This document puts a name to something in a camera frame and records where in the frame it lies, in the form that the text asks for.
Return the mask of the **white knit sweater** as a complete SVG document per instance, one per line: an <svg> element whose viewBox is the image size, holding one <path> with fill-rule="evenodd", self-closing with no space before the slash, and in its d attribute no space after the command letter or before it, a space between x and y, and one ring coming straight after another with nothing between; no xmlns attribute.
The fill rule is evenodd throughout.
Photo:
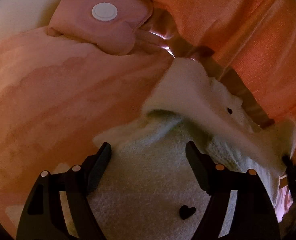
<svg viewBox="0 0 296 240"><path fill-rule="evenodd" d="M189 59L175 59L145 101L142 114L94 137L112 158L88 200L107 239L191 239L210 196L185 155L192 141L214 164L258 172L274 208L282 157L296 148L296 122L262 129L241 100Z"/></svg>

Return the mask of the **pink bed sheet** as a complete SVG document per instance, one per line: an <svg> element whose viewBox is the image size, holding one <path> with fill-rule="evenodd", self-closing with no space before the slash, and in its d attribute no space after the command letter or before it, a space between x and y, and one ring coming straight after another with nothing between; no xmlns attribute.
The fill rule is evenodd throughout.
<svg viewBox="0 0 296 240"><path fill-rule="evenodd" d="M41 171L82 162L95 135L140 115L173 60L158 41L143 33L123 56L46 28L0 42L0 222L12 236Z"/></svg>

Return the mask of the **orange curtain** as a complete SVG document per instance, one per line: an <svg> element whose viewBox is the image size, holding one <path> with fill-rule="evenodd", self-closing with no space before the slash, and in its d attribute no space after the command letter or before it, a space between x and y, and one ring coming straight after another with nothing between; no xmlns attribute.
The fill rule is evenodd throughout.
<svg viewBox="0 0 296 240"><path fill-rule="evenodd" d="M296 0L151 1L183 39L232 67L270 119L296 120Z"/></svg>

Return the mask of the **pink pillow with white button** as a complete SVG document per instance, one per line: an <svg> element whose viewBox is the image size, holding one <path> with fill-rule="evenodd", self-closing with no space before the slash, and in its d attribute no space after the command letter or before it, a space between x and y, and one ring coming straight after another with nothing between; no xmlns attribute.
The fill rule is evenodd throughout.
<svg viewBox="0 0 296 240"><path fill-rule="evenodd" d="M47 33L95 44L111 55L126 55L152 12L149 0L61 0Z"/></svg>

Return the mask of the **brown wooden headboard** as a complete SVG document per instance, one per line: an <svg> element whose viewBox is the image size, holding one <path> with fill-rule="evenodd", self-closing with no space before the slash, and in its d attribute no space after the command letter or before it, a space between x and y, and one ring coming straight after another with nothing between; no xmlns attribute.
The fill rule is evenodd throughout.
<svg viewBox="0 0 296 240"><path fill-rule="evenodd" d="M135 89L134 96L129 103L132 110L140 111L143 102L151 94L152 88L169 69L173 62L170 55L165 55L165 47L169 46L175 56L195 59L202 64L209 77L214 77L217 81L223 83L231 94L242 100L243 110L262 129L275 123L257 103L236 71L232 67L219 65L213 59L215 51L208 46L195 47L181 37L168 11L155 9L150 18L137 30L136 34L137 39L143 42L141 44L142 48L151 50L150 53L156 56L157 59L145 65L145 68L148 68L149 71L144 76L149 77L150 81L147 84L143 84L141 81L136 82L140 87Z"/></svg>

